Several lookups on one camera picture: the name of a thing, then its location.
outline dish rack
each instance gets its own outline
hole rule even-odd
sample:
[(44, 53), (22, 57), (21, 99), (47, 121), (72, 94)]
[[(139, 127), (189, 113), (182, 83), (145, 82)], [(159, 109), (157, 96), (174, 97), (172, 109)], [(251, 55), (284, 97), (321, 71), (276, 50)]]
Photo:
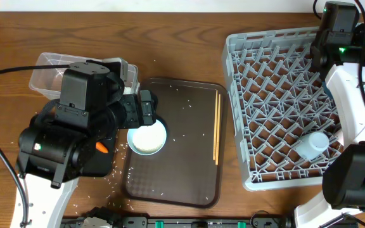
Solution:
[[(243, 187), (248, 191), (321, 184), (343, 151), (334, 101), (309, 54), (318, 27), (233, 34), (222, 66), (234, 121)], [(329, 148), (313, 160), (295, 152), (297, 139), (321, 131)]]

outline wooden chopstick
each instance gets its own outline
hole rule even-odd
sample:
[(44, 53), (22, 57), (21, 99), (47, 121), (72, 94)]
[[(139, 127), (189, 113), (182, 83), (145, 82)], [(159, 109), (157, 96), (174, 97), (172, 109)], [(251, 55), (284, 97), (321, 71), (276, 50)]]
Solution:
[(221, 95), (218, 98), (218, 121), (217, 121), (217, 132), (216, 132), (216, 165), (219, 160), (219, 131), (221, 130)]
[(213, 159), (216, 159), (216, 132), (217, 132), (217, 118), (218, 118), (218, 91), (216, 91), (215, 95), (215, 122), (214, 122), (214, 155)]

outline clear plastic container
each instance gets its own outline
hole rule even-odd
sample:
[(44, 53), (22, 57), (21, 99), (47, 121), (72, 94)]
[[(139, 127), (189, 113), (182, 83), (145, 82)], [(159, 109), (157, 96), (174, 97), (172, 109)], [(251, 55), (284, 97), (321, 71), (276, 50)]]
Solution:
[[(66, 54), (42, 53), (37, 59), (36, 65), (61, 65), (86, 60), (101, 61), (93, 58), (70, 56)], [(58, 99), (61, 93), (61, 81), (66, 68), (34, 70), (30, 78), (29, 88), (43, 94), (48, 99)], [(124, 94), (137, 93), (139, 89), (138, 68), (128, 65), (127, 81)]]

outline wooden table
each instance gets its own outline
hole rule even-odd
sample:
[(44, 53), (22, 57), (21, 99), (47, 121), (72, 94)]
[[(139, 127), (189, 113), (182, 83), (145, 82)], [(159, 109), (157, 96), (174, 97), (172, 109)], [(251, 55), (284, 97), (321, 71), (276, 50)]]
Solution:
[[(224, 85), (221, 54), (229, 34), (315, 25), (319, 21), (311, 13), (0, 13), (0, 69), (34, 65), (43, 52), (100, 59), (120, 56), (138, 66), (140, 81), (164, 76)], [(11, 163), (18, 154), (19, 134), (48, 101), (28, 88), (31, 73), (0, 76), (0, 146)], [(65, 215), (80, 216), (110, 202), (109, 208), (115, 212), (152, 217), (250, 218), (257, 210), (290, 213), (320, 192), (320, 186), (246, 191), (241, 185), (228, 113), (221, 197), (213, 208), (129, 202), (121, 195), (119, 184), (111, 189), (104, 179), (81, 178)], [(126, 142), (125, 136), (126, 131), (119, 133), (117, 170), (122, 170), (125, 149), (119, 144)], [(120, 182), (120, 174), (111, 181)], [(11, 223), (15, 191), (0, 161), (0, 227)], [(365, 213), (358, 217), (365, 221)]]

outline black cable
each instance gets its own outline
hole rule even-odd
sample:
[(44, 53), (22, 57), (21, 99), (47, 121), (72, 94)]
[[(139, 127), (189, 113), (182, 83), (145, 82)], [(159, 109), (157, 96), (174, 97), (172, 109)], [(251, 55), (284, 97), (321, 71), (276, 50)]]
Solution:
[(316, 3), (317, 3), (317, 0), (314, 1), (314, 5), (312, 6), (312, 9), (314, 10), (315, 16), (319, 19), (322, 19), (321, 16), (319, 16), (318, 13), (316, 12)]
[(46, 117), (47, 114), (60, 102), (60, 99), (52, 99), (47, 104), (44, 105), (42, 111), (39, 112), (38, 116), (35, 119), (35, 123), (41, 124)]
[(362, 100), (363, 100), (364, 106), (365, 106), (364, 83), (362, 81), (362, 67), (363, 67), (363, 64), (365, 62), (365, 10), (362, 7), (362, 4), (360, 3), (359, 0), (354, 0), (354, 1), (358, 5), (358, 7), (360, 8), (361, 15), (362, 15), (362, 18), (363, 18), (363, 21), (364, 21), (364, 34), (363, 34), (363, 38), (362, 38), (362, 51), (361, 51), (360, 63), (359, 63), (359, 88), (360, 88), (360, 93), (361, 93)]
[(336, 218), (330, 220), (329, 222), (327, 222), (326, 224), (319, 226), (319, 228), (329, 228), (334, 224), (337, 224), (338, 222), (341, 221), (346, 221), (346, 220), (353, 220), (354, 222), (357, 222), (358, 224), (361, 224), (362, 226), (365, 227), (365, 222), (361, 221), (360, 219), (354, 217), (351, 214), (348, 213), (342, 213), (341, 215), (337, 216)]
[(355, 220), (357, 223), (359, 223), (359, 224), (361, 224), (362, 226), (365, 227), (365, 222), (363, 222), (360, 219), (354, 217), (353, 215), (350, 215), (348, 213), (344, 213), (343, 216), (345, 217), (345, 219)]
[[(20, 66), (20, 67), (13, 67), (13, 68), (0, 70), (0, 74), (16, 72), (16, 71), (20, 71), (20, 70), (37, 70), (37, 69), (68, 68), (68, 67), (69, 67), (69, 65)], [(19, 190), (19, 194), (22, 199), (22, 205), (23, 205), (23, 218), (22, 218), (22, 222), (20, 223), (20, 227), (26, 227), (26, 225), (28, 225), (28, 209), (29, 209), (26, 192), (23, 189), (22, 185), (20, 184), (19, 178), (15, 172), (15, 169), (12, 167), (10, 161), (7, 159), (7, 157), (5, 156), (5, 154), (3, 153), (1, 148), (0, 148), (0, 158), (2, 159), (4, 165), (10, 172), (12, 179), (15, 182), (16, 187)]]
[[(252, 215), (252, 217), (250, 218), (250, 225), (253, 227), (253, 228), (256, 228), (254, 225), (253, 225), (253, 217), (254, 217), (254, 215), (256, 215), (256, 214), (258, 214), (258, 213), (260, 213), (260, 212), (264, 212), (264, 213), (266, 213), (266, 214), (268, 214), (268, 215), (270, 215), (270, 213), (269, 212), (267, 212), (267, 211), (265, 211), (265, 210), (258, 210), (258, 211), (256, 211), (253, 215)], [(276, 224), (277, 224), (277, 226), (278, 227), (280, 227), (279, 226), (279, 223), (274, 219), (274, 218), (271, 218)]]

